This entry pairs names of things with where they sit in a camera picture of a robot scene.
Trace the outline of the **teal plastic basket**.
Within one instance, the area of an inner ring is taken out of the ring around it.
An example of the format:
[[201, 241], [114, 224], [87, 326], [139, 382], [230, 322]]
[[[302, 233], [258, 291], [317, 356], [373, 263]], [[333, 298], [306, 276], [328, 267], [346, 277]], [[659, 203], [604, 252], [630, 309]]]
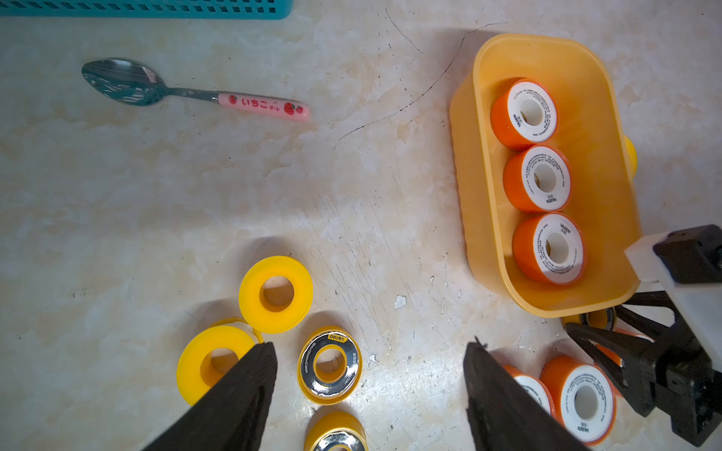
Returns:
[[282, 20], [293, 0], [1, 0], [3, 17]]

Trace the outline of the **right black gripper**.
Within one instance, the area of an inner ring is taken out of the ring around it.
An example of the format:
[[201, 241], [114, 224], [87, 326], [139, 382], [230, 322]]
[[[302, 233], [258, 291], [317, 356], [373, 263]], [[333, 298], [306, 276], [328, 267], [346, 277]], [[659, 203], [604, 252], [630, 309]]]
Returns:
[[[718, 225], [671, 231], [652, 250], [675, 282], [721, 284]], [[662, 288], [637, 293], [628, 302], [668, 308], [673, 324], [654, 332], [653, 321], [623, 321], [627, 328], [614, 331], [571, 323], [565, 331], [605, 372], [652, 372], [654, 406], [669, 415], [676, 435], [703, 445], [721, 424], [721, 371], [713, 369], [701, 342]]]

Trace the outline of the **yellow tape roll far left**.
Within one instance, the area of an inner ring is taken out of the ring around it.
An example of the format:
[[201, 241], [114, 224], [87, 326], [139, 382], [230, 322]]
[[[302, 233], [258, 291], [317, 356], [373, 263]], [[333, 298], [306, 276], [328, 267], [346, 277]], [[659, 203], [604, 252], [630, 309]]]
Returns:
[[242, 318], [222, 319], [197, 334], [182, 352], [176, 382], [180, 395], [194, 406], [255, 345], [260, 331]]

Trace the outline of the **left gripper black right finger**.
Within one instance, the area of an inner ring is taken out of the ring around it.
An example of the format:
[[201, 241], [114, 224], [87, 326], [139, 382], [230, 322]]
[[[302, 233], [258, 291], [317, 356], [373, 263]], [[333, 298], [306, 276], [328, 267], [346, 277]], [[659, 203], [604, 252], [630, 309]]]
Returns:
[[479, 341], [466, 346], [467, 418], [477, 450], [585, 450]]

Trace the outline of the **yellow plastic storage box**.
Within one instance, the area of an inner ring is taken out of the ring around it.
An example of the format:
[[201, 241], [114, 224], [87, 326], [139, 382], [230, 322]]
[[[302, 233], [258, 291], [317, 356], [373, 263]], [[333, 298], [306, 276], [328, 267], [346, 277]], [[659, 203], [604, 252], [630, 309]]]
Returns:
[[619, 306], [641, 235], [616, 95], [587, 47], [503, 34], [452, 98], [466, 255], [484, 287], [543, 318]]

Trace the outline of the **yellow tape roll upper left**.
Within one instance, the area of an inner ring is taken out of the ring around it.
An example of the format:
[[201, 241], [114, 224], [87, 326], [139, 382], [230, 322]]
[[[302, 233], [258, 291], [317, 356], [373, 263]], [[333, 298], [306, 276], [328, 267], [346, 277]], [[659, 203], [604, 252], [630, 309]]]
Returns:
[[265, 334], [285, 333], [308, 315], [312, 306], [310, 273], [291, 257], [267, 257], [244, 276], [239, 307], [250, 326]]

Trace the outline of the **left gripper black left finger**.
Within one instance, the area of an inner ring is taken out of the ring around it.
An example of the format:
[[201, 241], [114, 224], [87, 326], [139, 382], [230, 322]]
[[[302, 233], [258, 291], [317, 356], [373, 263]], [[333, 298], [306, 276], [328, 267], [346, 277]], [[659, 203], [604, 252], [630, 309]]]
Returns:
[[257, 344], [148, 450], [258, 450], [278, 375], [272, 343]]

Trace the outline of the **black yellow tape roll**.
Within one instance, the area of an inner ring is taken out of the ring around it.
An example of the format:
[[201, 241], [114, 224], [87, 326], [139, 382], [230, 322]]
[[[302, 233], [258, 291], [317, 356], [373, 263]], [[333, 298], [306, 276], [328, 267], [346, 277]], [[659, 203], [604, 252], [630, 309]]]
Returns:
[[355, 391], [363, 370], [361, 350], [340, 327], [325, 327], [311, 335], [298, 360], [302, 393], [321, 406], [343, 402]]
[[360, 421], [350, 413], [329, 413], [308, 432], [306, 451], [368, 451], [366, 432]]
[[614, 331], [617, 326], [617, 313], [614, 307], [603, 310], [582, 313], [578, 315], [565, 316], [561, 319], [563, 328], [568, 324], [582, 324], [596, 329]]

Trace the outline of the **yellow tape roll upper right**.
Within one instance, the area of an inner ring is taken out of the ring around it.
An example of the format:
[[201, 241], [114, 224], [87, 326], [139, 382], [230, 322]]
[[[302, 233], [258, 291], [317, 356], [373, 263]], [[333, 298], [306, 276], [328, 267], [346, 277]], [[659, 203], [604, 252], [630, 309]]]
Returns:
[[629, 160], [628, 174], [630, 180], [633, 180], [637, 174], [637, 169], [639, 168], [639, 156], [637, 156], [637, 150], [634, 143], [628, 136], [624, 137], [624, 144]]

